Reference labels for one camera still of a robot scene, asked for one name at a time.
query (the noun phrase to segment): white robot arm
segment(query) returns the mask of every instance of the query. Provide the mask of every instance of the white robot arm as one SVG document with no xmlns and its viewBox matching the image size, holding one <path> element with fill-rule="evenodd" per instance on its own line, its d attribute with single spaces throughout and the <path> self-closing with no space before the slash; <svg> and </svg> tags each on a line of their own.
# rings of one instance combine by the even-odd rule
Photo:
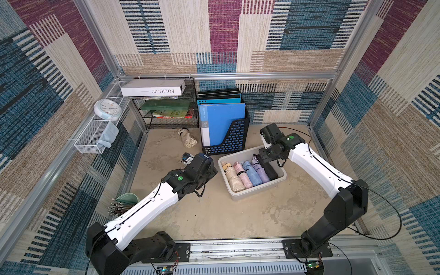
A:
<svg viewBox="0 0 440 275">
<path fill-rule="evenodd" d="M 311 150 L 295 133 L 284 136 L 276 124 L 261 130 L 265 148 L 260 149 L 263 162 L 291 160 L 309 173 L 332 198 L 324 215 L 301 235 L 296 247 L 289 251 L 301 258 L 316 257 L 318 249 L 327 247 L 327 240 L 345 229 L 367 211 L 368 187 L 362 180 L 354 181 Z M 135 236 L 163 210 L 185 195 L 203 187 L 217 174 L 212 158 L 199 153 L 184 155 L 185 169 L 170 171 L 159 185 L 142 201 L 104 226 L 89 227 L 86 255 L 100 275 L 119 275 L 127 266 L 141 260 L 159 259 L 170 262 L 175 243 L 165 232 L 150 238 Z"/>
<path fill-rule="evenodd" d="M 264 147 L 259 150 L 263 162 L 287 159 L 309 173 L 332 199 L 324 215 L 301 235 L 301 245 L 293 249 L 298 257 L 313 256 L 329 238 L 345 229 L 367 212 L 368 185 L 361 179 L 354 181 L 315 153 L 297 134 L 285 136 L 275 123 L 260 131 Z"/>
<path fill-rule="evenodd" d="M 261 139 L 263 140 L 265 149 L 271 147 L 271 144 L 267 143 L 264 139 L 263 134 L 261 135 Z M 323 187 L 330 198 L 334 198 L 335 195 L 339 193 L 340 187 L 348 187 L 350 185 L 349 183 L 353 180 L 351 177 L 331 166 L 304 142 L 297 144 L 293 149 L 289 150 L 288 159 L 298 164 L 311 175 L 312 178 Z"/>
<path fill-rule="evenodd" d="M 205 184 L 217 174 L 213 159 L 199 153 L 185 154 L 185 169 L 170 171 L 159 185 L 143 200 L 104 226 L 93 224 L 87 230 L 86 255 L 100 275 L 119 275 L 130 264 L 158 259 L 169 262 L 175 243 L 165 232 L 150 238 L 135 236 L 163 210 L 185 195 L 201 197 Z M 203 187 L 199 194 L 196 190 Z"/>
</svg>

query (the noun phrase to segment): white plastic bin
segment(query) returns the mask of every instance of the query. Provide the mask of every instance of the white plastic bin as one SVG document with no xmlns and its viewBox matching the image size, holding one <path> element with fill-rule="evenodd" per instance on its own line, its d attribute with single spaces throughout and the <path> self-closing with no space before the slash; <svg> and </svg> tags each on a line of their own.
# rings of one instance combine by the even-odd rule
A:
<svg viewBox="0 0 440 275">
<path fill-rule="evenodd" d="M 229 182 L 227 181 L 226 174 L 222 169 L 221 162 L 222 161 L 224 161 L 225 163 L 229 162 L 232 165 L 234 165 L 234 162 L 236 162 L 236 161 L 238 161 L 238 162 L 251 161 L 254 154 L 255 155 L 259 154 L 258 150 L 260 148 L 264 148 L 264 146 L 250 148 L 250 149 L 247 149 L 244 151 L 240 151 L 238 153 L 230 154 L 230 155 L 219 158 L 218 165 L 220 167 L 220 173 L 223 177 L 224 183 L 226 184 L 227 191 L 229 192 L 229 194 L 231 195 L 231 198 L 234 201 L 249 197 L 249 196 L 256 194 L 256 193 L 260 193 L 261 191 L 267 190 L 271 187 L 275 187 L 278 185 L 279 182 L 285 180 L 287 177 L 287 174 L 286 174 L 286 171 L 284 170 L 284 168 L 278 167 L 278 164 L 276 163 L 276 161 L 271 161 L 270 165 L 272 165 L 275 172 L 278 174 L 278 178 L 276 180 L 271 180 L 269 182 L 266 182 L 266 183 L 260 184 L 258 186 L 254 186 L 252 188 L 249 188 L 249 189 L 246 189 L 246 190 L 243 190 L 240 192 L 236 192 L 236 193 L 232 191 L 231 186 L 229 185 Z"/>
</svg>

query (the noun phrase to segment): towel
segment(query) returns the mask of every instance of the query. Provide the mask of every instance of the towel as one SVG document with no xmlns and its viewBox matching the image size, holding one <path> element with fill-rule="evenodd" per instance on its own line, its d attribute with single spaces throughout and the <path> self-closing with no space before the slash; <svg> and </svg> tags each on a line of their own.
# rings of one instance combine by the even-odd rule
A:
<svg viewBox="0 0 440 275">
<path fill-rule="evenodd" d="M 254 156 L 257 158 L 261 167 L 264 168 L 264 171 L 266 172 L 266 175 L 269 177 L 269 179 L 276 180 L 278 178 L 278 174 L 275 172 L 275 169 L 272 167 L 272 165 L 270 165 L 269 162 L 264 163 L 260 155 L 254 155 Z"/>
<path fill-rule="evenodd" d="M 260 184 L 263 183 L 263 181 L 261 180 L 260 176 L 257 174 L 257 172 L 252 167 L 252 165 L 251 165 L 251 163 L 249 161 L 245 161 L 242 164 L 242 166 L 243 166 L 243 169 L 248 174 L 248 177 L 249 177 L 250 181 L 252 182 L 253 186 L 257 186 L 257 185 L 260 185 Z"/>
<path fill-rule="evenodd" d="M 243 182 L 243 185 L 246 189 L 253 187 L 252 182 L 250 181 L 246 171 L 243 169 L 242 165 L 239 162 L 234 163 L 234 169 L 237 172 L 237 175 Z"/>
<path fill-rule="evenodd" d="M 266 172 L 264 171 L 264 168 L 261 167 L 260 163 L 258 162 L 258 160 L 255 156 L 252 158 L 251 163 L 252 163 L 252 167 L 255 169 L 257 174 L 260 176 L 260 179 L 263 181 L 263 183 L 270 181 L 269 177 L 267 176 Z"/>
<path fill-rule="evenodd" d="M 119 129 L 113 123 L 108 122 L 103 133 L 99 137 L 99 140 L 96 142 L 96 145 L 100 149 L 102 149 L 104 146 L 110 148 L 118 133 Z"/>
<path fill-rule="evenodd" d="M 230 163 L 225 163 L 224 161 L 222 161 L 221 164 L 232 191 L 240 192 L 245 190 L 246 188 L 243 185 L 242 180 L 239 176 L 237 176 L 237 173 L 235 172 L 235 169 L 232 167 L 232 165 Z"/>
<path fill-rule="evenodd" d="M 183 142 L 183 145 L 186 148 L 194 147 L 197 144 L 197 140 L 193 138 L 190 134 L 190 131 L 186 128 L 181 128 L 177 133 L 180 135 L 180 138 Z"/>
</svg>

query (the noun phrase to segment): floor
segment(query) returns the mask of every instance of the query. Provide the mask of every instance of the floor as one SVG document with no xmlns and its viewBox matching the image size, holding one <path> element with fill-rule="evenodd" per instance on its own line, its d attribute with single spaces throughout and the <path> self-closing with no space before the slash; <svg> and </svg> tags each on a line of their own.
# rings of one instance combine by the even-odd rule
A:
<svg viewBox="0 0 440 275">
<path fill-rule="evenodd" d="M 259 131 L 264 126 L 249 126 L 246 149 L 262 145 Z M 308 133 L 305 125 L 284 126 Z M 280 130 L 285 134 L 293 132 Z M 177 129 L 150 131 L 132 193 L 144 198 L 162 177 L 179 167 L 183 153 L 194 155 L 202 151 L 200 130 L 190 132 L 199 142 L 193 148 L 183 146 Z M 298 134 L 309 141 L 306 135 Z M 212 156 L 217 170 L 221 156 Z M 207 183 L 202 198 L 195 194 L 185 196 L 162 212 L 136 238 L 149 237 L 158 231 L 166 231 L 175 240 L 299 236 L 323 215 L 330 198 L 298 165 L 288 161 L 284 168 L 287 179 L 277 187 L 239 201 L 231 199 L 222 176 L 217 174 Z M 346 229 L 341 233 L 352 231 Z"/>
</svg>

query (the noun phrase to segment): vent grille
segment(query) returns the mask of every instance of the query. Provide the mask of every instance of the vent grille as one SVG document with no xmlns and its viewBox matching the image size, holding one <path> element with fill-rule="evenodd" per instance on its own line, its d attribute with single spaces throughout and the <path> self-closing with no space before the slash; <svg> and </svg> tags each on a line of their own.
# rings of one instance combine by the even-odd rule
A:
<svg viewBox="0 0 440 275">
<path fill-rule="evenodd" d="M 246 264 L 191 264 L 178 266 L 175 275 L 251 275 L 304 273 L 306 267 L 298 262 Z M 151 266 L 128 267 L 123 275 L 154 275 Z"/>
</svg>

